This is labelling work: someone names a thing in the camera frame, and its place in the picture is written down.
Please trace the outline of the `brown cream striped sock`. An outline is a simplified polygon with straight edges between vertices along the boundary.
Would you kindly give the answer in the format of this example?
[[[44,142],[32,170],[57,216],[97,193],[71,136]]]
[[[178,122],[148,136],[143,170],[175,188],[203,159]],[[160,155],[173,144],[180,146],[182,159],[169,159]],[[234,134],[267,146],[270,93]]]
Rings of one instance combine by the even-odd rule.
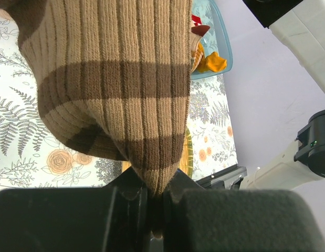
[[[0,1],[65,146],[129,161],[160,195],[182,156],[191,1]]]

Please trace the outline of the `red white patterned sock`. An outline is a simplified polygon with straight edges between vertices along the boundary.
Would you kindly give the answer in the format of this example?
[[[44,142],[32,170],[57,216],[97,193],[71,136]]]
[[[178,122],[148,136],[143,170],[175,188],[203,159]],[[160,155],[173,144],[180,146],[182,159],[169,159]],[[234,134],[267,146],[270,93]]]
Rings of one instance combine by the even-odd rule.
[[[200,17],[192,14],[191,19],[192,19],[192,22],[193,22],[193,26],[200,26],[200,25],[202,25],[202,21],[201,21],[201,18]]]

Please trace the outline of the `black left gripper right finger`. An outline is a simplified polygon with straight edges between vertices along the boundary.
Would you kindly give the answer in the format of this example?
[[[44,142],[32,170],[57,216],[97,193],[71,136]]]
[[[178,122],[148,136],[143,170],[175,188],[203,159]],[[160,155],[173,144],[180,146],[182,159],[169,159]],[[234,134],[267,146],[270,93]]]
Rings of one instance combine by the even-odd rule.
[[[306,202],[283,190],[206,190],[177,171],[164,192],[165,251],[325,251]]]

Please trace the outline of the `brown olive sock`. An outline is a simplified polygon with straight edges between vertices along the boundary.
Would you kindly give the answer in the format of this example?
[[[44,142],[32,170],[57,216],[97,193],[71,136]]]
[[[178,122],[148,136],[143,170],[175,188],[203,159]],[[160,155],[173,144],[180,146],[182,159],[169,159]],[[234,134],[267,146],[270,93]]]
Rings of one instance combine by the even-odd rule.
[[[210,29],[210,27],[207,25],[195,26],[194,24],[192,24],[191,35],[190,35],[191,62],[192,62],[191,72],[194,72],[198,68],[201,61],[205,57],[204,56],[204,48],[203,48],[203,45],[201,44],[201,39],[209,31],[209,29]]]

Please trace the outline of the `mustard yellow sock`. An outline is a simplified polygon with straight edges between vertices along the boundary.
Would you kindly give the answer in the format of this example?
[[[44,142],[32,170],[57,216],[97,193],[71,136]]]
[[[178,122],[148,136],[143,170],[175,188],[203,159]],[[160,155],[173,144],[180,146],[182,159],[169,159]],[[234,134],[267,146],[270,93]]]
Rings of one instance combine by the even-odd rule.
[[[220,72],[227,67],[227,60],[220,57],[217,52],[205,56],[204,47],[201,43],[198,44],[195,54],[192,71],[199,71],[200,73],[212,71]]]

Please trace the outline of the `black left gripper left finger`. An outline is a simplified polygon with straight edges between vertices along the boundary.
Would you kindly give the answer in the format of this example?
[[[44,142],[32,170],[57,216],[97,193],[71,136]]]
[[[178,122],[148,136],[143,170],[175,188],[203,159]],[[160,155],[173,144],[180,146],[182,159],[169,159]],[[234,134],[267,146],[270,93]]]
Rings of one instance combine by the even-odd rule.
[[[144,251],[148,190],[132,169],[103,187],[0,191],[0,251]]]

